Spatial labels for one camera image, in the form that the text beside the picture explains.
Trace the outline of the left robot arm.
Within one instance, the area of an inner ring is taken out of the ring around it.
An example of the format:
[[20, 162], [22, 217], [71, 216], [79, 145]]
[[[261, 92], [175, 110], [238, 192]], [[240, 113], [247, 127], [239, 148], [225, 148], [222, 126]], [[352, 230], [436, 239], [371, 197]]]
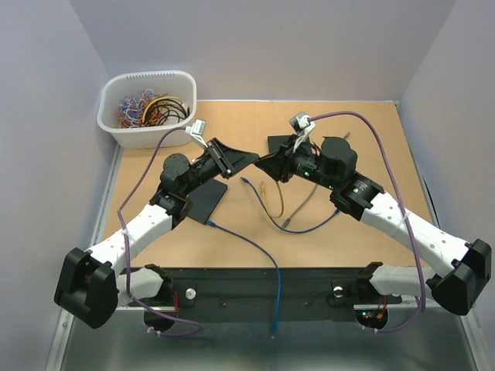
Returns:
[[190, 194], [217, 176], [229, 179], [258, 160], [254, 152], [227, 147], [214, 138], [191, 162], [174, 153], [163, 162], [155, 194], [142, 211], [106, 240], [64, 258], [54, 301], [91, 328], [100, 328], [116, 308], [150, 299], [176, 300], [172, 275], [148, 264], [135, 271], [131, 260], [174, 230], [193, 207]]

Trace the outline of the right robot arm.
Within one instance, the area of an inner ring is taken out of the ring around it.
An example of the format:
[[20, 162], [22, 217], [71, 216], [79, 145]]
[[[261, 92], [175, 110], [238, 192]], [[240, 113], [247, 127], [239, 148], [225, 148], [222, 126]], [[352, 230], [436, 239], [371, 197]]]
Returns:
[[330, 189], [330, 202], [404, 247], [427, 267], [369, 264], [356, 293], [364, 301], [398, 294], [430, 298], [454, 315], [467, 315], [490, 280], [491, 246], [454, 237], [399, 204], [381, 185], [356, 170], [357, 153], [343, 138], [328, 137], [316, 151], [290, 137], [255, 165], [279, 182], [297, 175]]

